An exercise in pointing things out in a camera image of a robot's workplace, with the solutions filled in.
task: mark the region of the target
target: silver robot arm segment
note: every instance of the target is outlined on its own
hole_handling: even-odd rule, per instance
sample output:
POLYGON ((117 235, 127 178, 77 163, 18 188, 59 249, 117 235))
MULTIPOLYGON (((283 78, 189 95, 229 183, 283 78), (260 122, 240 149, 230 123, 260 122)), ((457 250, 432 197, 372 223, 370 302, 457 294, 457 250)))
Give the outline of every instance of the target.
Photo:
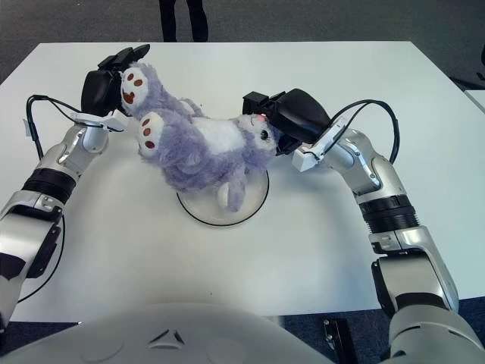
POLYGON ((83 126, 72 126, 47 151, 0 212, 0 332, 10 321, 25 279, 45 271, 61 233, 64 204, 91 161, 108 147, 109 129, 127 126, 119 111, 104 118, 74 117, 83 126))
POLYGON ((340 135, 341 128, 336 121, 327 131, 331 138, 325 133, 311 148, 300 147, 293 164, 301 171, 324 160, 338 171, 371 230, 373 250, 385 255, 371 267, 379 302, 393 317, 390 362, 483 362, 480 340, 457 313, 452 277, 394 167, 363 133, 348 129, 340 135))

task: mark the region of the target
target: person's leg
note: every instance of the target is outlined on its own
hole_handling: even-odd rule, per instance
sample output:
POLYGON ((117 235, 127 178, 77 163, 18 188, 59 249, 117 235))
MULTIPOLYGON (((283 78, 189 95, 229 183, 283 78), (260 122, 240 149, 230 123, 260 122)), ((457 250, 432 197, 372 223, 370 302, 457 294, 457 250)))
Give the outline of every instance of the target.
POLYGON ((207 42, 208 27, 202 0, 187 0, 194 42, 207 42))
POLYGON ((161 30, 164 42, 176 42, 175 1, 158 0, 160 2, 161 30))

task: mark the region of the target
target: plush toy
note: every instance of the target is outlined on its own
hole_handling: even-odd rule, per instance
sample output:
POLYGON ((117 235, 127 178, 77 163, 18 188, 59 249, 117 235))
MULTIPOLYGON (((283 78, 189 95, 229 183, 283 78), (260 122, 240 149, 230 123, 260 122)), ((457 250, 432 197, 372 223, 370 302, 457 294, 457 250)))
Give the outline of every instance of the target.
POLYGON ((247 174, 266 171, 276 155, 277 132, 265 116, 207 118, 191 100, 172 96, 147 64, 135 62, 122 73, 121 95, 124 109, 140 122, 140 155, 161 167, 177 191, 216 187, 227 211, 244 202, 247 174))

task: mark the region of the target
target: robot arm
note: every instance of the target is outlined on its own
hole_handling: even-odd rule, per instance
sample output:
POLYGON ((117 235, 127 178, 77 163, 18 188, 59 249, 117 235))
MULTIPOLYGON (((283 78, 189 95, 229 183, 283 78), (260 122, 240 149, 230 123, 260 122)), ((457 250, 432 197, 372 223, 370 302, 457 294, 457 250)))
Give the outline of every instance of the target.
POLYGON ((251 111, 266 114, 284 132, 279 153, 294 151, 293 165, 299 171, 324 160, 353 192, 371 230, 372 248, 383 255, 371 269, 378 300, 393 318, 391 361, 483 362, 485 351, 457 313, 458 291, 430 232, 418 222, 394 167, 369 139, 346 128, 342 117, 332 122, 299 89, 272 98, 250 93, 243 112, 251 111))
MULTIPOLYGON (((149 45, 124 49, 87 74, 83 112, 72 115, 75 125, 62 142, 47 151, 22 190, 0 212, 0 333, 10 320, 25 279, 45 271, 61 233, 58 223, 64 205, 81 175, 108 147, 109 132, 126 128, 119 73, 148 50, 149 45)), ((36 135, 34 126, 30 130, 36 135)))

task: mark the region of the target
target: white table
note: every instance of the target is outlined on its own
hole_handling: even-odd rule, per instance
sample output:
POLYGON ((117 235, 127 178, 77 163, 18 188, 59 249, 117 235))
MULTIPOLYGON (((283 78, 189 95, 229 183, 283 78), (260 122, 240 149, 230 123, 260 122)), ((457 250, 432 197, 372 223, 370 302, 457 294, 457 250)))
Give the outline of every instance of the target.
POLYGON ((485 112, 485 89, 467 89, 465 94, 481 111, 485 112))
MULTIPOLYGON (((37 163, 21 121, 26 98, 43 93, 78 106, 86 72, 127 46, 137 44, 42 44, 0 86, 0 203, 37 163)), ((221 118, 237 116, 253 90, 299 87, 330 115, 358 99, 388 102, 401 127, 395 166, 421 222, 460 297, 485 294, 483 114, 410 42, 153 44, 145 61, 175 96, 221 118)), ((45 149, 70 126, 46 103, 35 104, 34 117, 45 149)), ((366 108, 353 127, 389 155, 383 111, 366 108)), ((108 151, 83 175, 67 205, 58 272, 13 320, 85 321, 142 302, 222 303, 259 315, 378 307, 376 256, 337 173, 300 174, 281 157, 257 215, 236 227, 208 227, 184 212, 159 170, 140 161, 135 129, 111 135, 108 151)))

